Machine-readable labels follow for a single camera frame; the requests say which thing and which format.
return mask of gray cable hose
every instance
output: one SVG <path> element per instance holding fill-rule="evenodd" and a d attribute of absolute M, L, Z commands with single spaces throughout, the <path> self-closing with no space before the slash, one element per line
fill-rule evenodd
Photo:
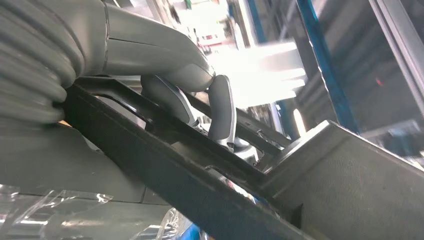
<path fill-rule="evenodd" d="M 36 0 L 0 1 L 0 118 L 57 123 L 65 88 L 84 72 L 76 41 Z"/>

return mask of blue steel column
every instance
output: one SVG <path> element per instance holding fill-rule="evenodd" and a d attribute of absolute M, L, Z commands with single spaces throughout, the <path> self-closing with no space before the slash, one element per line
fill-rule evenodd
<path fill-rule="evenodd" d="M 312 44 L 318 66 L 321 69 L 322 79 L 330 96 L 338 122 L 350 131 L 358 133 L 358 125 L 349 101 L 342 89 L 340 81 L 335 76 L 330 53 L 311 0 L 297 0 L 297 5 L 309 36 L 309 41 Z"/>

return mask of robotic arm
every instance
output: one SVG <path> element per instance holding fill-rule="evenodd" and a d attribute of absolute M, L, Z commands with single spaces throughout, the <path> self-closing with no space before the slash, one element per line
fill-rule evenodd
<path fill-rule="evenodd" d="M 52 103 L 65 100 L 76 78 L 149 75 L 143 88 L 151 99 L 187 124 L 193 124 L 192 113 L 180 89 L 209 88 L 209 137 L 226 147 L 234 142 L 229 81 L 215 76 L 184 34 L 101 0 L 2 0 L 0 22 L 1 117 L 56 123 L 63 114 Z"/>

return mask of plastic film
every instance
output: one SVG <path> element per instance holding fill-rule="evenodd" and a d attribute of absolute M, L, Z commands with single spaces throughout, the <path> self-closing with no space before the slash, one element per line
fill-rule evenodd
<path fill-rule="evenodd" d="M 44 196 L 18 193 L 17 187 L 0 188 L 0 239 L 93 239 L 69 227 L 73 218 L 111 196 L 100 193 L 50 190 Z"/>

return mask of blue metal beam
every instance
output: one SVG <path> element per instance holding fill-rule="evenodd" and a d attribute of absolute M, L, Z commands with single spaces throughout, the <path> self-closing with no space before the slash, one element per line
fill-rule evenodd
<path fill-rule="evenodd" d="M 320 28 L 317 15 L 311 0 L 297 0 L 297 5 L 303 19 L 309 40 L 312 44 L 317 63 L 322 72 L 325 87 L 330 96 L 338 122 L 343 127 L 358 133 L 358 125 L 352 113 L 349 101 L 342 89 L 341 82 L 336 78 L 330 53 Z"/>
<path fill-rule="evenodd" d="M 261 19 L 259 18 L 255 0 L 247 0 L 247 4 L 249 5 L 250 15 L 252 17 L 254 29 L 256 31 L 257 41 L 260 44 L 266 43 L 267 37 L 265 37 L 264 29 L 262 28 Z"/>

